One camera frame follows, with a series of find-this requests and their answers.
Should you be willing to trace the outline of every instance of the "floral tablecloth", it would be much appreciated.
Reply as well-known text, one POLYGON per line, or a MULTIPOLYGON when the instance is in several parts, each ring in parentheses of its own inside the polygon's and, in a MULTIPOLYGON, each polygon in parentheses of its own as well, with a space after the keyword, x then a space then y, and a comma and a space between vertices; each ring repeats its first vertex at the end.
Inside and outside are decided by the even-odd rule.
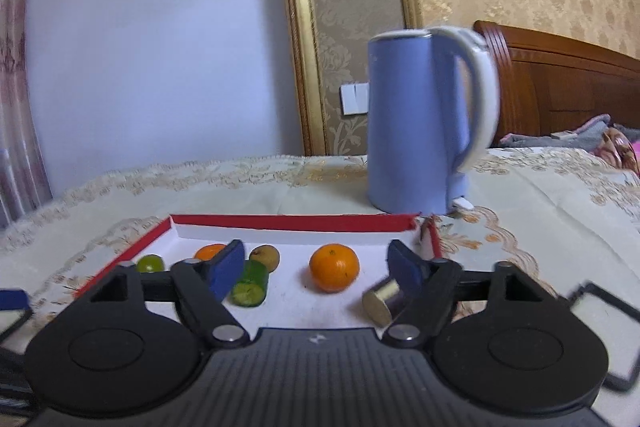
MULTIPOLYGON (((362 156, 274 156, 110 172, 70 190, 0 238, 0 287, 25 288, 35 309, 5 346, 24 349, 76 288, 169 213, 377 213, 366 176, 362 156)), ((480 270, 510 260, 560 295, 593 280, 640 307, 640 182, 633 173, 580 150, 497 149, 469 177, 475 209, 438 221, 446 256, 480 270)), ((607 313, 585 320, 606 343, 611 365, 629 367, 640 328, 607 313)), ((603 390, 594 407, 616 427, 640 424, 639 389, 603 390)))

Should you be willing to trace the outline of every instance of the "purple curtain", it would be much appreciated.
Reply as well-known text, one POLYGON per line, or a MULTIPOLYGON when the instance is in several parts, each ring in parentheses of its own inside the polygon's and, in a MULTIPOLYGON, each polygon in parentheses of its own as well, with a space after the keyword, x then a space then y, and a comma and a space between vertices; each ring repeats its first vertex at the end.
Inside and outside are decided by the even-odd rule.
POLYGON ((0 0, 0 227, 51 199, 24 63, 25 0, 0 0))

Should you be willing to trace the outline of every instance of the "kettle handle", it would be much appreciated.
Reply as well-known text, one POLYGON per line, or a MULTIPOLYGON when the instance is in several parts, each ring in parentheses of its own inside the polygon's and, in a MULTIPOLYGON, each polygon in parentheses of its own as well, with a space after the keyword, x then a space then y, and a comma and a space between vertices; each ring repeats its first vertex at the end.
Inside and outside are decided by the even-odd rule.
POLYGON ((500 89, 495 63, 486 41, 475 31, 455 26, 435 26, 428 31, 447 38, 471 73, 473 115, 469 143, 453 163, 457 172, 467 172, 491 145, 498 126, 500 89))

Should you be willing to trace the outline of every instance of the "orange fruit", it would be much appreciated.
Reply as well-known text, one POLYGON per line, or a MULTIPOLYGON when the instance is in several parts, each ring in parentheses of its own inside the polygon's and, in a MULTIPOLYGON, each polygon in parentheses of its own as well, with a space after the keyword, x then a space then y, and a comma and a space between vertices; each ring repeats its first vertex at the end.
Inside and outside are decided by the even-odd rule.
POLYGON ((309 271, 321 290, 341 292, 356 280, 360 262, 356 253, 345 245, 324 245, 309 259, 309 271))
POLYGON ((213 256, 225 247, 226 245, 223 245, 222 243, 207 245, 206 247, 200 248, 196 252, 196 255, 194 255, 194 258, 200 259, 201 261, 208 261, 209 259, 213 259, 213 256))

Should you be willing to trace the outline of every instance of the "headboard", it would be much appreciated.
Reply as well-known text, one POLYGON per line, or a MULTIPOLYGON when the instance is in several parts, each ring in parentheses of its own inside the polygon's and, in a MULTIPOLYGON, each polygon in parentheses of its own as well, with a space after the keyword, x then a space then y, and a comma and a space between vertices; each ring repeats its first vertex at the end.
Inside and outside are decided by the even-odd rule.
POLYGON ((609 113, 640 128, 640 60, 594 44, 476 21, 500 80, 495 141, 509 132, 542 136, 609 113))

